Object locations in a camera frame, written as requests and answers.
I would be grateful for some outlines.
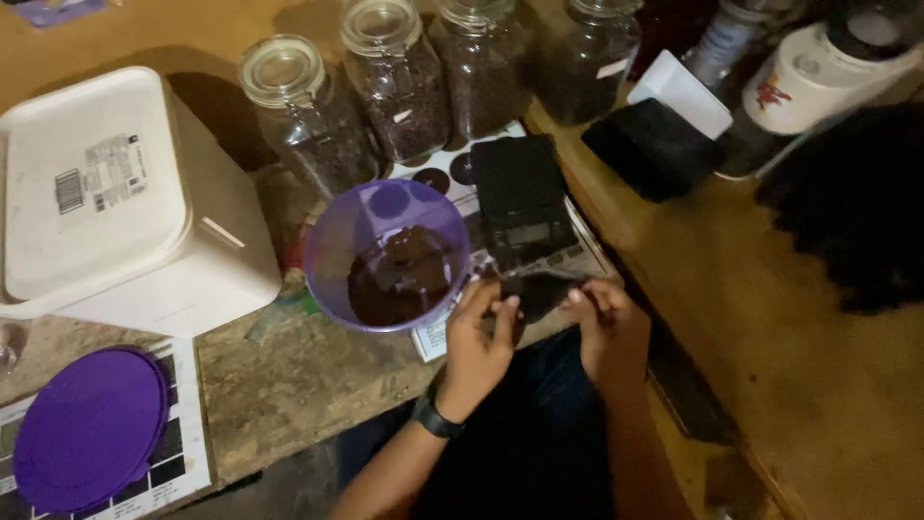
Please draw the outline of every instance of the hand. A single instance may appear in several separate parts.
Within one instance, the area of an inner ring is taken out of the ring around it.
[[[604,399],[643,391],[651,320],[614,282],[591,279],[561,304],[580,325],[580,358]]]
[[[454,423],[463,423],[494,390],[514,355],[513,331],[519,297],[499,302],[498,281],[468,285],[446,321],[446,377],[436,393],[436,411]],[[496,313],[493,338],[481,331],[481,316]]]

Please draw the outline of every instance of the person's left hand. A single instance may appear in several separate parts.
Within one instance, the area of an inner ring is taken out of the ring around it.
[[[461,424],[501,382],[514,355],[514,325],[519,297],[505,302],[498,281],[468,285],[462,299],[446,321],[446,377],[434,405],[446,419]],[[496,313],[492,338],[481,331],[481,317]]]

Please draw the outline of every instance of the black scale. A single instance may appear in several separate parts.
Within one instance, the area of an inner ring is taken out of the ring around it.
[[[471,148],[471,165],[488,251],[502,270],[578,243],[548,136],[477,143]]]

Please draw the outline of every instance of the black watch strap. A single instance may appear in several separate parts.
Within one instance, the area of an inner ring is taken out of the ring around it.
[[[465,425],[454,423],[440,415],[428,395],[421,395],[414,406],[414,418],[434,436],[441,439],[455,439],[462,434]]]

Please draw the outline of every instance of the white bucket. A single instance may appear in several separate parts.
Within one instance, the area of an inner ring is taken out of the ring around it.
[[[11,108],[0,175],[0,316],[193,337],[279,292],[252,181],[149,68]]]

